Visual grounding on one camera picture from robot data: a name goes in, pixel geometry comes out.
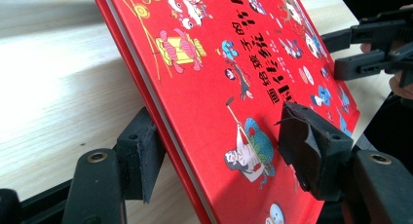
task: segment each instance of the wooden table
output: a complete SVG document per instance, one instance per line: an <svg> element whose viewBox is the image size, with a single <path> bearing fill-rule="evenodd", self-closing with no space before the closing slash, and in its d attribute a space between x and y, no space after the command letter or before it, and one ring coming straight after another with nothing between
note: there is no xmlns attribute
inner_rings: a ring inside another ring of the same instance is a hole
<svg viewBox="0 0 413 224"><path fill-rule="evenodd" d="M357 24L341 0L302 2L320 34ZM0 0L0 19L0 187L23 201L70 179L83 154L113 147L144 104L94 0ZM354 139L388 79L348 82L361 111ZM129 223L199 222L168 156L151 203L127 208Z"/></svg>

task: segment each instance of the red book cover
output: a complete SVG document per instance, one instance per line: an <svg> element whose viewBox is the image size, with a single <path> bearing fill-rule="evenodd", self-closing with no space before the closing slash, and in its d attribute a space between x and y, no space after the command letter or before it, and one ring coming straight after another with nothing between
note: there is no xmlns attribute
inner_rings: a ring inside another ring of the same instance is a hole
<svg viewBox="0 0 413 224"><path fill-rule="evenodd" d="M96 0L203 222L315 223L278 152L282 104L359 112L299 0Z"/></svg>

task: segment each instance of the book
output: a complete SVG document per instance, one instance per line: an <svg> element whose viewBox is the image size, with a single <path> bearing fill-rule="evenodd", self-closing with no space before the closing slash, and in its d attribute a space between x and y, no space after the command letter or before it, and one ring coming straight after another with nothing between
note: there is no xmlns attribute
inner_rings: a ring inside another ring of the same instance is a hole
<svg viewBox="0 0 413 224"><path fill-rule="evenodd" d="M278 152L285 101L359 112L299 0L95 0L201 222L315 223Z"/></svg>

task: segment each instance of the cartoon figure holding stick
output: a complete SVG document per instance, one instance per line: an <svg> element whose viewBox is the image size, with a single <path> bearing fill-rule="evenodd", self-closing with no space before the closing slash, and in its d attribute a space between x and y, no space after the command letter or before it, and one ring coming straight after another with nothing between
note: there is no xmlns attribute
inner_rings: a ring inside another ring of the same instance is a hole
<svg viewBox="0 0 413 224"><path fill-rule="evenodd" d="M262 186L267 183L267 176L276 175L271 164L274 148L268 136L259 129L253 119L246 119L243 129L230 107L233 100L234 98L231 97L227 101L227 107L237 122L237 148L225 154L225 163L231 170L238 169L250 182L255 181L262 174L264 176L260 183L262 189Z"/></svg>

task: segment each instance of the book cover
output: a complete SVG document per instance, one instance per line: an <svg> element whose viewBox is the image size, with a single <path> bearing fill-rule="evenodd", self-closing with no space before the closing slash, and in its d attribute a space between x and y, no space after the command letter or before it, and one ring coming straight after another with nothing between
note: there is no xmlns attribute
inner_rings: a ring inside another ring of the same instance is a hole
<svg viewBox="0 0 413 224"><path fill-rule="evenodd" d="M314 223L278 152L282 104L359 112L299 0L96 0L203 222Z"/></svg>

